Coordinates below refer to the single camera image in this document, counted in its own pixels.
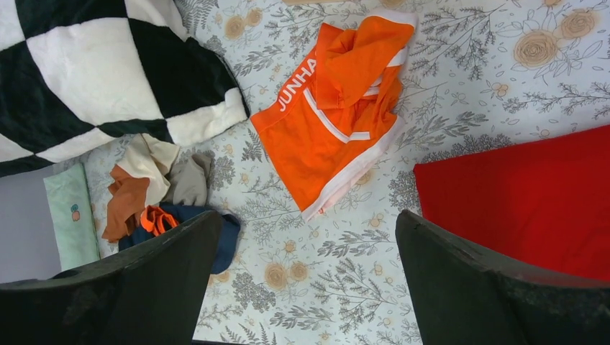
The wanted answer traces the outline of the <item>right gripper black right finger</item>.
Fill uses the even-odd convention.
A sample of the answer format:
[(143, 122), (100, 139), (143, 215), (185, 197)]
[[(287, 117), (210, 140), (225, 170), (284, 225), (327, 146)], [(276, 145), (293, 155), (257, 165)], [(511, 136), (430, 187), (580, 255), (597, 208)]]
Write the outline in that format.
[(507, 257), (402, 211), (396, 242), (425, 344), (607, 344), (609, 284)]

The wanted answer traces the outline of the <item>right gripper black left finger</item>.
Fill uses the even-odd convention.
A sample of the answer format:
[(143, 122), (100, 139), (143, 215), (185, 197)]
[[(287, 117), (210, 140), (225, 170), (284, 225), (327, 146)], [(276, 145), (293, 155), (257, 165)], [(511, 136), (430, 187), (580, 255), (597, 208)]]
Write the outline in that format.
[(3, 344), (190, 344), (222, 232), (207, 211), (47, 280), (1, 285)]

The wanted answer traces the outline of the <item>orange underwear white trim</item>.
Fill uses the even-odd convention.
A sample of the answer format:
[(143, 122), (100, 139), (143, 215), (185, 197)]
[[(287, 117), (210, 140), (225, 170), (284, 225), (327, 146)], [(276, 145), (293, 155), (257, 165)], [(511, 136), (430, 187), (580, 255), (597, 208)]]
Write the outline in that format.
[(315, 46), (251, 122), (309, 221), (372, 168), (404, 127), (394, 113), (415, 13), (375, 8), (356, 29), (322, 24)]

